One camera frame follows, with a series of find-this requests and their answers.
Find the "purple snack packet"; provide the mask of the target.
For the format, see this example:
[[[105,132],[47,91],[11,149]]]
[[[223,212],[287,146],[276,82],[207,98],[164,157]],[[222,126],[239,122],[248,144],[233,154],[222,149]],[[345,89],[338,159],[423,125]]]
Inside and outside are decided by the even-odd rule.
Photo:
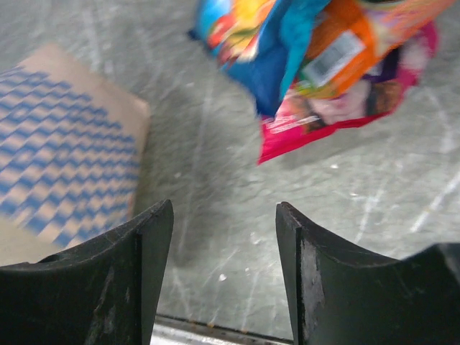
[[[400,59],[400,48],[390,51],[387,56],[371,67],[363,76],[363,79],[371,83],[380,83],[392,80],[397,75]]]

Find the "red chips bag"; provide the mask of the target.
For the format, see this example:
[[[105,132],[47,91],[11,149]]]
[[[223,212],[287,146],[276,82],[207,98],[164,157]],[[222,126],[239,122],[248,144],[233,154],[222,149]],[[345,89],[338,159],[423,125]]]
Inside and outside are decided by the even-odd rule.
[[[323,139],[340,129],[362,127],[394,113],[408,91],[418,84],[438,49],[435,22],[421,27],[400,46],[397,75],[371,83],[361,79],[337,98],[311,99],[289,91],[274,119],[261,122],[259,163]]]

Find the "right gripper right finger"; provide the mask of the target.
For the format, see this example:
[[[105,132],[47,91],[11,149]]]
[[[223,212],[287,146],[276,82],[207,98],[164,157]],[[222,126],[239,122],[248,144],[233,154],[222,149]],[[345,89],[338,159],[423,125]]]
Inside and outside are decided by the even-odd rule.
[[[362,248],[286,202],[276,234],[295,344],[457,344],[459,245],[402,260]]]

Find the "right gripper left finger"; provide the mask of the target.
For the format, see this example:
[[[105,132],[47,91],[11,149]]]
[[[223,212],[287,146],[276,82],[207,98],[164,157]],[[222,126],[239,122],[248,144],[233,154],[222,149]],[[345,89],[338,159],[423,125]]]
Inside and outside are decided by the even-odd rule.
[[[1,268],[3,344],[148,344],[174,224],[169,200],[39,262]]]

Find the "blue snack bag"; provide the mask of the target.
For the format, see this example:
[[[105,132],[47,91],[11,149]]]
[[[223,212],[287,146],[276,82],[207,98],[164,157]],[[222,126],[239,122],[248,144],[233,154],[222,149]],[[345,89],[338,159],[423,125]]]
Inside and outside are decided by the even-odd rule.
[[[199,1],[189,31],[230,78],[274,117],[327,1]]]

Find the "orange snack packet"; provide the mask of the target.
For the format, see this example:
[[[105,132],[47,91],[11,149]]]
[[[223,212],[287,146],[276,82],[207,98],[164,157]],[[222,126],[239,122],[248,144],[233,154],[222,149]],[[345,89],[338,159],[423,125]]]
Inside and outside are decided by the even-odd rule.
[[[452,0],[331,1],[321,12],[293,88],[308,98],[345,93]]]

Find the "blue checkered paper bag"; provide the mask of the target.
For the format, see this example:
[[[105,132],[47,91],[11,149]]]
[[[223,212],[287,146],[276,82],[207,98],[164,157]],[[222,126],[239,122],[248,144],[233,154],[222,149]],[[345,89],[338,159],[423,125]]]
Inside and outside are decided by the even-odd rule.
[[[1,73],[1,264],[38,262],[133,215],[149,104],[56,44]]]

